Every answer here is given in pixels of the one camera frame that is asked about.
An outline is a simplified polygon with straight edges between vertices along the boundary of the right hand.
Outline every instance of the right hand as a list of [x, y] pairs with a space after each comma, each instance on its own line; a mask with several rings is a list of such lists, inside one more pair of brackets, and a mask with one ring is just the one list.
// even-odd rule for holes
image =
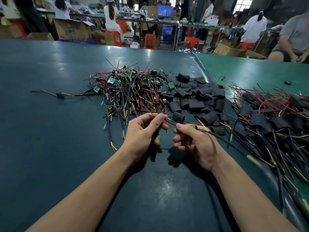
[[173, 138], [174, 147], [189, 152], [196, 162], [208, 171], [212, 171], [218, 155], [225, 153], [214, 136], [198, 131], [190, 124], [177, 124], [174, 133], [177, 134]]
[[292, 63], [294, 63], [294, 62], [296, 62], [298, 60], [298, 56], [296, 54], [292, 54], [292, 55], [290, 55], [290, 57], [291, 57], [291, 62]]

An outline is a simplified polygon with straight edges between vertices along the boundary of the white hat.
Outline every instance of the white hat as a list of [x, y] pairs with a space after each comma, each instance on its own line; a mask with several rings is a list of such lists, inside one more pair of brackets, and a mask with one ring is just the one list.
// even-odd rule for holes
[[114, 0], [106, 0], [106, 2], [115, 2]]

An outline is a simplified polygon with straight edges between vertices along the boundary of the cardboard box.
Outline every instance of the cardboard box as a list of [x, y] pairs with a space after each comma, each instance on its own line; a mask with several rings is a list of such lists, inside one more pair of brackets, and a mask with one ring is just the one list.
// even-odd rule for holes
[[219, 43], [213, 54], [244, 58], [246, 55], [246, 50], [231, 48], [222, 43]]
[[151, 5], [148, 7], [148, 11], [147, 11], [147, 16], [148, 18], [152, 18], [155, 19], [158, 17], [158, 6], [157, 5]]
[[54, 24], [61, 40], [87, 41], [91, 38], [93, 23], [71, 19], [54, 19]]
[[264, 55], [258, 54], [256, 52], [251, 51], [251, 50], [246, 51], [246, 58], [266, 59], [266, 57]]
[[0, 25], [0, 38], [22, 38], [23, 34], [17, 26]]
[[115, 45], [114, 38], [111, 33], [95, 31], [91, 36], [97, 45]]
[[236, 49], [226, 46], [223, 43], [219, 43], [218, 46], [215, 48], [214, 55], [223, 55], [223, 56], [232, 56], [232, 57], [239, 57], [239, 58], [254, 58], [254, 59], [265, 59], [266, 57], [253, 52], [251, 50], [243, 50], [243, 49]]
[[54, 38], [49, 32], [32, 32], [27, 36], [27, 39], [54, 41]]

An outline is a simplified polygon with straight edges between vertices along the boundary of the leg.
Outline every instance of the leg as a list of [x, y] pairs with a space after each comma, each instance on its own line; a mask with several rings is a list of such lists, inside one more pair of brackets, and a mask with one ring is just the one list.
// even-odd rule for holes
[[268, 60], [277, 61], [277, 62], [283, 62], [284, 55], [280, 51], [275, 51], [275, 52], [270, 53], [270, 55], [268, 56]]

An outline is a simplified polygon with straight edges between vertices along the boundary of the teal work table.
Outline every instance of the teal work table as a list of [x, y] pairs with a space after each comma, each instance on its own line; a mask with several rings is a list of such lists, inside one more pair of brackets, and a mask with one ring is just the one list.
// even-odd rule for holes
[[[0, 230], [5, 232], [25, 231], [113, 154], [103, 129], [102, 96], [60, 100], [30, 91], [86, 91], [83, 80], [89, 74], [111, 67], [106, 58], [120, 67], [139, 62], [141, 70], [150, 62], [151, 68], [213, 82], [204, 60], [192, 53], [21, 39], [2, 39], [0, 49]], [[213, 72], [222, 62], [215, 61], [206, 67], [217, 80]], [[186, 114], [186, 120], [195, 119]], [[111, 127], [119, 148], [122, 129], [116, 117]], [[172, 129], [160, 135], [156, 156], [129, 171], [97, 231], [239, 231], [213, 175], [172, 147]], [[272, 173], [232, 148], [228, 153], [279, 208]], [[287, 218], [301, 232], [309, 231], [291, 199], [286, 202]]]

